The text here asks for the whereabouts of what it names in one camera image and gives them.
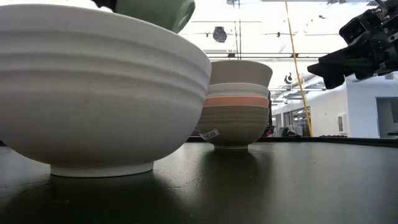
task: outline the ceramic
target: ceramic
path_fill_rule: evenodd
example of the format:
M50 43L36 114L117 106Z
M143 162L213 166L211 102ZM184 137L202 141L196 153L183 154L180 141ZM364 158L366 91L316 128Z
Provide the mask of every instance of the ceramic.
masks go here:
M260 96L268 97L268 88L252 83L222 83L210 85L207 96Z
M197 130L215 149L247 149L264 133L269 108L214 106L203 108Z
M211 106L262 106L268 107L269 100L258 96L215 96L207 97L204 107Z
M20 4L0 7L0 33L0 139L55 175L151 170L199 120L211 63L168 30Z
M179 33L192 17L195 0L118 0L116 12Z
M220 83L253 83L268 87L272 69L259 62L225 60L212 62L210 85Z

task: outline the ceiling fixture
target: ceiling fixture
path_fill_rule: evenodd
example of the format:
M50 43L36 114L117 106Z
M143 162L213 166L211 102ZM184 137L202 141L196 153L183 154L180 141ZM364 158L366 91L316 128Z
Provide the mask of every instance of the ceiling fixture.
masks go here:
M285 76L285 83L288 85L293 83L292 73L289 72L289 75Z
M219 43L225 43L226 32L224 30L224 27L215 27L213 32L213 39Z

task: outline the dark table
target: dark table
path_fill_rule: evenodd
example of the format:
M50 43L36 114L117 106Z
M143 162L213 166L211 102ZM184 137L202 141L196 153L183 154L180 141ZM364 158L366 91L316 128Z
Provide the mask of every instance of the dark table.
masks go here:
M1 147L0 223L398 223L398 149L186 143L152 172L74 179Z

